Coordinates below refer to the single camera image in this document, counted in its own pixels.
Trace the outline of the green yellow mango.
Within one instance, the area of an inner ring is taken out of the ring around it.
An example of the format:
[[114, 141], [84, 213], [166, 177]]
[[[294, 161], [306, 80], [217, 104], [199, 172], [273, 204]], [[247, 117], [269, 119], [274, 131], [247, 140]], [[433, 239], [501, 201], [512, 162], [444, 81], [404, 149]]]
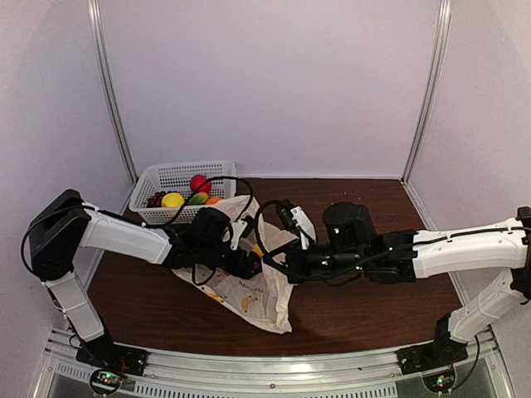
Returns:
[[209, 195], [206, 192], [198, 192], [190, 199], [189, 204], [192, 206], [204, 206], [209, 200]]

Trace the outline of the orange fruit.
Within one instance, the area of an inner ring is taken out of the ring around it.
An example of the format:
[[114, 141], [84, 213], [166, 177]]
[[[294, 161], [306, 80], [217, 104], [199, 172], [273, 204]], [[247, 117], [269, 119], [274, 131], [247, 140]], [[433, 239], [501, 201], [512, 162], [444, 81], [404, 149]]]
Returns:
[[209, 197], [206, 201], [207, 206], [215, 205], [221, 200], [220, 197]]

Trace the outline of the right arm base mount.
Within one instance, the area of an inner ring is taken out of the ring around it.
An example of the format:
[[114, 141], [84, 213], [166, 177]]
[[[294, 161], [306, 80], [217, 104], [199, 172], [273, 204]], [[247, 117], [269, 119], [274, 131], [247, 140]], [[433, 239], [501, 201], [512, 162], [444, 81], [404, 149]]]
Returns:
[[429, 371], [468, 358], [467, 345], [447, 337], [399, 349], [397, 361], [403, 375]]

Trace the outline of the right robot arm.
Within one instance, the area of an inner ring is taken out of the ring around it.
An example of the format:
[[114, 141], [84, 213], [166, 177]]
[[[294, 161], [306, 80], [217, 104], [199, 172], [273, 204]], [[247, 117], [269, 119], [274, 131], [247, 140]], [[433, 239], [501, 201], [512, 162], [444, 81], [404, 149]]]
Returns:
[[474, 300], [436, 324], [425, 357], [444, 365], [476, 334], [530, 300], [530, 209], [490, 226], [455, 231], [399, 231], [379, 235], [364, 205], [339, 202], [323, 213], [328, 242], [319, 243], [299, 208], [288, 226], [300, 234], [282, 253], [281, 270], [291, 283], [361, 274], [380, 284], [413, 283], [460, 270], [499, 268], [499, 276]]

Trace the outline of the yellow lemon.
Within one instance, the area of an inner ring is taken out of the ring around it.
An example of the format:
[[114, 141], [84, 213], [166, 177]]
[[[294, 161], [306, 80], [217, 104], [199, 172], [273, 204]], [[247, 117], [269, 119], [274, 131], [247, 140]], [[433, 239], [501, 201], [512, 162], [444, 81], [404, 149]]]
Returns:
[[258, 245], [254, 245], [252, 251], [262, 257], [264, 254]]
[[179, 208], [185, 202], [184, 197], [178, 192], [170, 192], [163, 196], [161, 206], [165, 208]]

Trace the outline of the dark red grape bunch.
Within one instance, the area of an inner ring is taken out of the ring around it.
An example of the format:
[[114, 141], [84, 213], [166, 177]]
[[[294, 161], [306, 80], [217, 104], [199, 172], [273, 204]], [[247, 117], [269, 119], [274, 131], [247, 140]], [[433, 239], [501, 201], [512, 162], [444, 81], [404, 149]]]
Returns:
[[147, 208], [156, 208], [162, 206], [163, 198], [166, 196], [166, 192], [155, 192], [146, 201]]

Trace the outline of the red apple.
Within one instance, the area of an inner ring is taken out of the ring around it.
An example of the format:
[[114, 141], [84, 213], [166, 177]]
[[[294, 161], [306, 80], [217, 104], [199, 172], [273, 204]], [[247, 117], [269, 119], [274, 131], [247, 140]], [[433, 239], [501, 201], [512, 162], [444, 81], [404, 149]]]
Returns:
[[193, 192], [204, 192], [208, 194], [212, 189], [212, 183], [207, 180], [205, 175], [196, 174], [190, 181], [190, 188]]

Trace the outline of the banana print plastic bag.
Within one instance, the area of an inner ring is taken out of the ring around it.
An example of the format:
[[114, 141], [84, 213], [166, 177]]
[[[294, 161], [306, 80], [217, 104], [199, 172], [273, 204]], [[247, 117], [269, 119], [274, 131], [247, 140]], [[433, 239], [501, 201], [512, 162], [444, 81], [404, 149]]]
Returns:
[[[236, 219], [247, 203], [249, 195], [222, 199], [213, 207]], [[295, 235], [264, 221], [260, 217], [259, 232], [264, 247], [273, 249], [295, 240]], [[241, 279], [220, 269], [203, 286], [192, 282], [191, 269], [173, 269], [181, 280], [189, 283], [206, 296], [240, 316], [251, 325], [267, 332], [292, 332], [289, 320], [289, 302], [294, 288], [285, 275], [262, 262], [263, 270], [251, 279]]]

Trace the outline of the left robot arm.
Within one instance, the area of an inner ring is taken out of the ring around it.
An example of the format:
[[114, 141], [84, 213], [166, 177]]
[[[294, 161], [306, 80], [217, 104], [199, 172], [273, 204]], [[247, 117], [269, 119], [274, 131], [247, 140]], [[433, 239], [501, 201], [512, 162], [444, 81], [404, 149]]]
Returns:
[[119, 361], [119, 349], [75, 272], [77, 250], [110, 251], [168, 269], [196, 270], [202, 265], [251, 279], [261, 272], [261, 259], [242, 249], [240, 240], [252, 227], [251, 216], [232, 220], [214, 206], [199, 209], [188, 224], [149, 226], [101, 210], [68, 189], [27, 227], [20, 256], [58, 303], [88, 356], [100, 367], [111, 368]]

